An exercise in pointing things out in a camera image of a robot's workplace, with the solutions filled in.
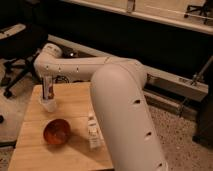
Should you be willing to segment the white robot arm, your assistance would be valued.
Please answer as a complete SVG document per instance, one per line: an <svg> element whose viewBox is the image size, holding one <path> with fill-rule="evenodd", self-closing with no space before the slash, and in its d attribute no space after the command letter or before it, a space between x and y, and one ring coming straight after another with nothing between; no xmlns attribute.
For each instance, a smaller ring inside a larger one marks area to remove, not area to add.
<svg viewBox="0 0 213 171"><path fill-rule="evenodd" d="M41 104L47 111L56 108L54 78L90 82L93 110L115 171L168 171L143 92L147 72L141 62L113 56L65 59L60 47L47 43L34 67L43 81Z"/></svg>

